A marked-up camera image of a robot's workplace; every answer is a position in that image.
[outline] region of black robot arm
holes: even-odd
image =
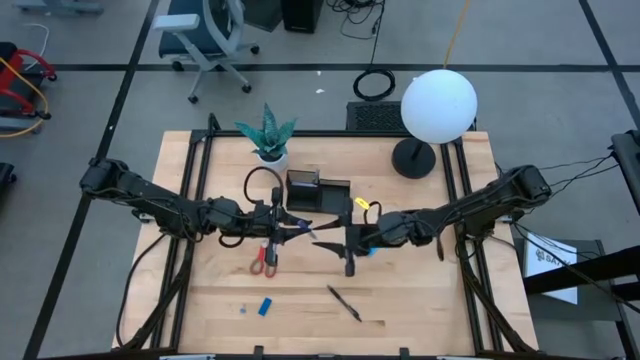
[[[428,245],[434,238],[439,240],[442,230],[451,224],[462,226],[465,234],[483,238],[491,234],[499,217],[510,215],[517,209],[540,206],[550,196],[551,189],[540,171],[532,165],[520,166],[507,171],[483,189],[437,209],[388,212],[380,216],[376,224],[352,224],[350,216],[343,216],[341,220],[316,230],[344,226],[345,245],[314,244],[345,258],[345,273],[353,276],[353,257],[366,256],[371,248],[400,247],[407,242],[415,246]],[[444,256],[439,241],[438,249],[442,260]]]
[[[270,169],[256,168],[250,174],[256,170],[272,172]],[[272,189],[271,206],[264,201],[250,200],[254,209],[246,214],[238,203],[224,197],[201,201],[186,199],[129,171],[127,165],[118,160],[92,159],[80,181],[80,187],[83,193],[94,199],[131,206],[136,212],[152,216],[160,231],[170,236],[198,241],[198,237],[202,238],[219,229],[222,237],[269,238],[270,245],[283,245],[309,232],[311,221],[297,218],[284,210],[282,180],[277,173],[272,173],[280,186]],[[298,227],[284,228],[280,227],[281,223]],[[267,249],[265,261],[270,266],[276,266],[275,247],[269,246]]]

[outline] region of lamp base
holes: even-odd
[[[436,154],[428,144],[409,138],[400,141],[393,149],[391,163],[400,175],[420,179],[433,170]]]

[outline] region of wooden table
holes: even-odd
[[[166,132],[153,181],[179,192],[190,132]],[[438,207],[448,203],[441,153],[424,179],[399,176],[391,165],[398,138],[292,138],[288,143],[289,168],[320,169],[327,179],[351,181],[351,197],[377,200],[384,211]],[[488,135],[467,133],[464,146],[474,190],[496,178]],[[206,197],[224,195],[244,211],[252,209],[242,193],[246,174],[258,165],[246,138],[215,138],[205,187]],[[456,177],[457,162],[451,150]],[[200,154],[196,154],[196,166]],[[191,182],[190,198],[197,171]],[[458,194],[462,191],[458,181]],[[256,173],[250,196],[269,199],[276,181]],[[334,217],[295,213],[323,224]],[[362,211],[353,214],[362,222]],[[136,257],[157,238],[155,225],[143,225]],[[318,232],[321,241],[344,241],[344,230]],[[512,241],[506,225],[496,225],[495,235]],[[344,260],[311,245],[308,235],[279,247],[278,273],[273,279],[248,271],[259,239],[247,239],[238,248],[225,249],[213,234],[196,246],[179,351],[183,353],[252,353],[263,345],[267,354],[386,354],[408,347],[412,355],[471,355],[473,344],[463,294],[460,266],[451,227],[443,235],[445,261],[438,261],[435,243],[416,248],[380,250],[370,258],[357,258],[356,276],[344,276]],[[158,300],[169,241],[154,249],[135,273],[122,333],[129,339]],[[495,302],[513,328],[537,347],[529,306],[516,254],[496,241],[484,243]],[[360,313],[355,321],[326,289],[331,284]],[[258,315],[265,297],[273,300],[267,315]],[[486,313],[478,302],[484,346],[491,348]],[[168,344],[173,309],[167,314],[163,344]]]

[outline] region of pen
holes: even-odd
[[[351,305],[347,304],[346,301],[344,301],[344,299],[342,299],[342,296],[340,296],[340,294],[338,294],[338,292],[336,291],[336,289],[334,289],[333,287],[331,287],[331,285],[327,285],[327,289],[329,289],[329,291],[331,291],[331,294],[333,294],[333,296],[335,296],[336,299],[338,299],[338,301],[340,301],[340,303],[347,308],[347,310],[349,310],[349,312],[351,313],[351,315],[353,315],[354,318],[356,318],[356,320],[362,322],[362,319],[360,319],[360,314],[358,314],[358,312],[356,311],[356,309],[352,308]]]

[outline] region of black speaker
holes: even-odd
[[[324,0],[280,0],[282,21],[288,31],[313,33]]]

